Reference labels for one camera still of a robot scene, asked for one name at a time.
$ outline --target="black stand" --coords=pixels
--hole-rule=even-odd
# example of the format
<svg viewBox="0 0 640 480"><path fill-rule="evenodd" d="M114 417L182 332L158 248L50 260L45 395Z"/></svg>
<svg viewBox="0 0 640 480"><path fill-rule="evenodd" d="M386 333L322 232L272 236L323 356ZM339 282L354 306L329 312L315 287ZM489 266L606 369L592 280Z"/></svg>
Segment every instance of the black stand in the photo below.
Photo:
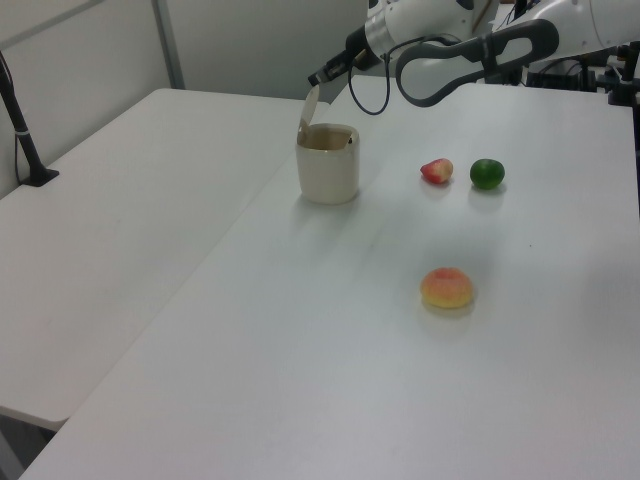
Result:
<svg viewBox="0 0 640 480"><path fill-rule="evenodd" d="M30 176L22 183L32 187L41 187L49 180L57 177L59 173L55 170L48 170L40 161L36 146L33 144L31 134L18 105L9 72L6 71L4 65L0 64L0 67L0 94L2 94L2 100L4 100L4 104L7 107L7 112L9 112L9 117L11 117L11 122L31 169Z"/></svg>

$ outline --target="cable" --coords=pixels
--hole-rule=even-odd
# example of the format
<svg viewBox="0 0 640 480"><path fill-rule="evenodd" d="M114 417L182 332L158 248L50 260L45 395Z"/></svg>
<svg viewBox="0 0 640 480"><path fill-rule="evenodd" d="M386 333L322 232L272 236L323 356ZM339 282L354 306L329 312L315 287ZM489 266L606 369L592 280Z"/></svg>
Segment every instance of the cable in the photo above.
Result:
<svg viewBox="0 0 640 480"><path fill-rule="evenodd" d="M20 180L20 174L18 173L18 135L13 135L14 140L14 156L13 156L13 168L16 172L16 181L18 182L18 186L22 185L22 180Z"/></svg>
<svg viewBox="0 0 640 480"><path fill-rule="evenodd" d="M356 97L356 93L353 90L353 82L352 82L352 78L353 78L353 67L355 66L356 63L356 59L354 58L353 61L349 64L349 68L347 70L347 80L349 83L349 91L351 92L351 97L353 97L353 101L355 102L355 104L360 108L360 110L362 110L364 113L366 113L367 115L372 115L372 116L376 116L376 115L380 115L382 112L384 112L387 109L387 106L389 105L389 98L391 97L391 73L389 72L389 64L391 63L391 54L393 52L395 52L396 50L398 50L399 48L402 47L406 47L407 45L411 45L412 43L417 43L417 42L429 42L429 41L434 41L437 40L440 43L442 43L445 46L451 46L451 45L455 45L456 43L460 43L460 39L453 37L452 35L447 35L449 37L451 37L453 40L447 40L444 36L442 35L434 35L431 37L418 37L418 38L414 38L413 40L408 40L406 42L402 42L399 43L398 45L396 45L395 47L393 47L391 50L389 50L387 53L382 55L382 60L384 61L384 75L385 75L385 79L386 79L386 86L387 86L387 94L385 96L385 100L384 100L384 104L382 105L382 108L376 112L373 112L371 110L367 110L359 101L358 98Z"/></svg>
<svg viewBox="0 0 640 480"><path fill-rule="evenodd" d="M11 76L11 70L9 70L9 65L7 65L7 61L2 55L2 51L0 51L0 63L2 63L2 68L7 73L7 77L9 77L9 83L11 84L11 90L15 93L13 86L13 77ZM16 181L18 182L18 186L22 185L22 180L20 180L20 174L18 173L18 134L13 134L13 168L16 174Z"/></svg>
<svg viewBox="0 0 640 480"><path fill-rule="evenodd" d="M564 62L565 60L575 60L575 59L574 58L558 58L557 60L554 60L549 65L547 65L542 70L540 70L538 72L538 75L543 75L543 74L547 73L549 71L549 69L551 69L551 68L555 67L556 65Z"/></svg>
<svg viewBox="0 0 640 480"><path fill-rule="evenodd" d="M498 28L496 28L496 32L498 30L500 30L503 26L504 23L507 22L507 25L509 25L509 19L511 18L511 15L513 15L513 12L516 10L516 5L515 3L513 4L513 7L511 8L511 10L509 11L508 15L506 17L504 17L504 20L502 20L502 23L500 24L500 26Z"/></svg>
<svg viewBox="0 0 640 480"><path fill-rule="evenodd" d="M565 74L567 77L571 76L571 72L573 71L574 68L576 67L580 67L582 64L580 62L571 65L571 68L569 70L567 70L567 73Z"/></svg>
<svg viewBox="0 0 640 480"><path fill-rule="evenodd" d="M7 76L9 77L9 83L11 84L11 88L13 89L13 77L11 76L11 70L9 70L9 65L7 65L7 61L4 59L4 55L2 55L2 50L0 50L0 63L2 63L2 68L7 72Z"/></svg>

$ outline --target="green lime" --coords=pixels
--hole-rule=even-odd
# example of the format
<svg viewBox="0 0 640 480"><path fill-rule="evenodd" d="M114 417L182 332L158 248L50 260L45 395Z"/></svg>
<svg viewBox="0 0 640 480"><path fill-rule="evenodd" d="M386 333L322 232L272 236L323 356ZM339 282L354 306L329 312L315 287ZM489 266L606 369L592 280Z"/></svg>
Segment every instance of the green lime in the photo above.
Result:
<svg viewBox="0 0 640 480"><path fill-rule="evenodd" d="M504 167L497 160L482 158L471 165L471 181L481 190L496 188L504 179Z"/></svg>

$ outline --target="red apple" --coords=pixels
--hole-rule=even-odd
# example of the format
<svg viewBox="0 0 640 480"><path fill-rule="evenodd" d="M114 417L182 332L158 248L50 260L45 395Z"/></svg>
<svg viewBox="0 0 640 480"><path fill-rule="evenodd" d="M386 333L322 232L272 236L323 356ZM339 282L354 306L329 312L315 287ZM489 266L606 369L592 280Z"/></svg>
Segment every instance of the red apple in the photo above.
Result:
<svg viewBox="0 0 640 480"><path fill-rule="evenodd" d="M422 172L422 176L427 182L435 184L445 183L451 178L451 174L453 174L453 163L446 158L439 158L438 160L423 165L420 172Z"/></svg>

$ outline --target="table surface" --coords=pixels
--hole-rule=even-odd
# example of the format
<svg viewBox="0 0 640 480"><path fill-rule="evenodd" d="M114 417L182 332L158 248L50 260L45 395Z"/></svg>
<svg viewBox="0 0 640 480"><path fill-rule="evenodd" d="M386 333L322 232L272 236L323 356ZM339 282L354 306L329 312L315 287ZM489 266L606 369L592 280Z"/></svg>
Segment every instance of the table surface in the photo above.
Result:
<svg viewBox="0 0 640 480"><path fill-rule="evenodd" d="M302 105L159 90L2 199L0 413L73 414L286 161Z"/></svg>
<svg viewBox="0 0 640 480"><path fill-rule="evenodd" d="M424 110L394 89L376 119L343 92L323 121L360 130L358 198L300 199L292 156L24 480L637 478L630 111L469 85ZM426 184L442 156L453 181ZM470 308L422 304L441 266Z"/></svg>

